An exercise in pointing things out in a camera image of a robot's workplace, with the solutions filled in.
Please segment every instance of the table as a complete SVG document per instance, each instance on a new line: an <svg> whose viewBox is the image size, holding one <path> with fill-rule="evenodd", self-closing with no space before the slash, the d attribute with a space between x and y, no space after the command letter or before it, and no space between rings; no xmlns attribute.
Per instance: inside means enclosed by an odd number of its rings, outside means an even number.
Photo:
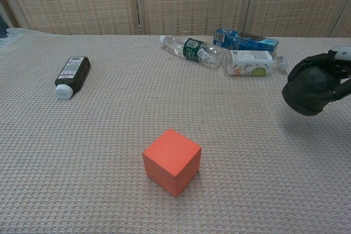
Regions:
<svg viewBox="0 0 351 234"><path fill-rule="evenodd" d="M281 96L287 74L225 76L159 36L13 34L0 49L0 233L351 232L351 98L306 117ZM278 39L290 69L351 44ZM54 81L74 55L91 71L58 100ZM141 156L168 128L202 146L178 198Z"/></svg>

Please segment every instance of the foam block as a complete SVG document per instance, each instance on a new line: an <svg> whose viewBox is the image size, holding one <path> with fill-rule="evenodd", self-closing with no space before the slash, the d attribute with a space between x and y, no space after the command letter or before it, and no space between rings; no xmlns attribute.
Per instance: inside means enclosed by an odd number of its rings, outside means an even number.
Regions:
<svg viewBox="0 0 351 234"><path fill-rule="evenodd" d="M200 156L200 145L172 129L143 152L146 174L174 197L199 171Z"/></svg>

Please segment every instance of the clear plastic bottle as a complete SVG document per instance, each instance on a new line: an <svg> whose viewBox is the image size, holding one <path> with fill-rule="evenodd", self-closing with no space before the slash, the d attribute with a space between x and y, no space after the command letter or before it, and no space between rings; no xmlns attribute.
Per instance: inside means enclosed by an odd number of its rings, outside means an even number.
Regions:
<svg viewBox="0 0 351 234"><path fill-rule="evenodd" d="M218 67L225 59L223 48L193 38L161 36L160 43L177 56L197 61L209 67Z"/></svg>
<svg viewBox="0 0 351 234"><path fill-rule="evenodd" d="M288 68L288 61L273 52L226 50L225 56L225 71L229 75L267 76Z"/></svg>

